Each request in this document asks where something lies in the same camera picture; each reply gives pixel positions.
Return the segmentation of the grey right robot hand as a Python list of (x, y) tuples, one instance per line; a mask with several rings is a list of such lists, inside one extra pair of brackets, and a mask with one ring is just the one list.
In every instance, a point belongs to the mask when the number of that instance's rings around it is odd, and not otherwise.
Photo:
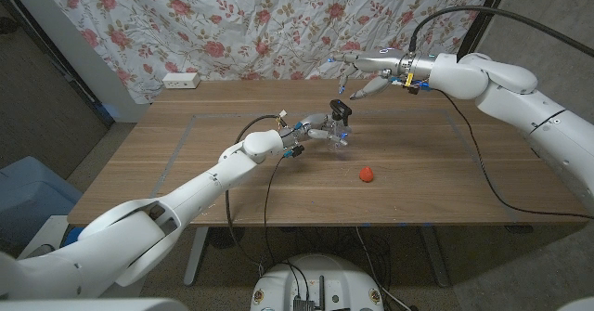
[(349, 76), (357, 71), (377, 73), (362, 89), (349, 96), (351, 100), (356, 100), (377, 95), (390, 85), (398, 85), (410, 94), (418, 94), (422, 87), (428, 86), (436, 59), (435, 55), (409, 54), (387, 47), (370, 53), (353, 50), (337, 52), (329, 57), (328, 62), (343, 62), (347, 65), (339, 79), (340, 93), (344, 91)]

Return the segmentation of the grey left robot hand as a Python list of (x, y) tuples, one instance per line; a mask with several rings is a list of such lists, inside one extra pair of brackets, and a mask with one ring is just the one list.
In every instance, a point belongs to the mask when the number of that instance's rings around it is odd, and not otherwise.
[(285, 158), (299, 156), (304, 151), (303, 142), (310, 139), (328, 141), (331, 149), (348, 145), (347, 137), (351, 132), (348, 116), (337, 111), (331, 114), (317, 113), (307, 116), (293, 126), (288, 126), (283, 120), (285, 115), (286, 112), (282, 111), (277, 117), (278, 132), (286, 150), (283, 154)]

